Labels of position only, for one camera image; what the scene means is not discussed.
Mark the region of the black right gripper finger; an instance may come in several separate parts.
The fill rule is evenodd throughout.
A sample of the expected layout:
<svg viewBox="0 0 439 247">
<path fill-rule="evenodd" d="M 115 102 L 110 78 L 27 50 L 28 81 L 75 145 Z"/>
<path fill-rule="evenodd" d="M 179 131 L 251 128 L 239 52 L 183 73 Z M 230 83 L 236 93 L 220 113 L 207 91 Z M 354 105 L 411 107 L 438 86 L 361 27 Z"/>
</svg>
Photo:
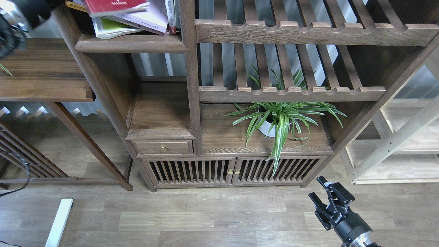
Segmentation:
<svg viewBox="0 0 439 247">
<path fill-rule="evenodd" d="M 322 203 L 322 201 L 320 200 L 320 198 L 318 197 L 317 194 L 312 192 L 312 193 L 309 193 L 308 196 L 312 200 L 312 202 L 314 203 L 316 211 L 326 211 L 327 205 Z"/>
<path fill-rule="evenodd" d="M 316 180 L 323 186 L 328 195 L 328 200 L 333 205 L 348 206 L 355 197 L 339 182 L 333 183 L 319 176 Z"/>
</svg>

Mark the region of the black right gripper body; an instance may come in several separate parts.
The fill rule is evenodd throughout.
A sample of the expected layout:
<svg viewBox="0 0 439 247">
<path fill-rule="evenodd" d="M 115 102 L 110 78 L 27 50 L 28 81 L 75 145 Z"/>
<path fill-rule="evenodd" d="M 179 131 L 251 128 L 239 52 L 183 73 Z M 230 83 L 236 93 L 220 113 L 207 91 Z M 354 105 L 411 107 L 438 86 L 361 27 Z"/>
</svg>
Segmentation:
<svg viewBox="0 0 439 247">
<path fill-rule="evenodd" d="M 343 245 L 372 245 L 370 240 L 372 229 L 359 214 L 350 210 L 349 206 L 340 207 L 338 211 L 315 211 L 315 215 L 329 231 L 334 229 Z"/>
</svg>

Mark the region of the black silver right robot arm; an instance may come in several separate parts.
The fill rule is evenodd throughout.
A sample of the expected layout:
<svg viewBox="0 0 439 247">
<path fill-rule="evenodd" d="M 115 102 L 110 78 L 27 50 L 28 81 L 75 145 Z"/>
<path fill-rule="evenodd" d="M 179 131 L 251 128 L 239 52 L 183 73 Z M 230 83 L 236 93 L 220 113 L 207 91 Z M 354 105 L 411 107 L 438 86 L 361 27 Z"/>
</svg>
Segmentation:
<svg viewBox="0 0 439 247">
<path fill-rule="evenodd" d="M 317 194 L 309 193 L 316 208 L 314 213 L 323 227 L 327 231 L 334 229 L 343 247 L 377 247 L 378 244 L 369 239 L 372 228 L 350 209 L 349 204 L 355 197 L 339 182 L 327 181 L 323 176 L 316 180 L 325 188 L 329 200 L 329 205 L 325 205 Z"/>
</svg>

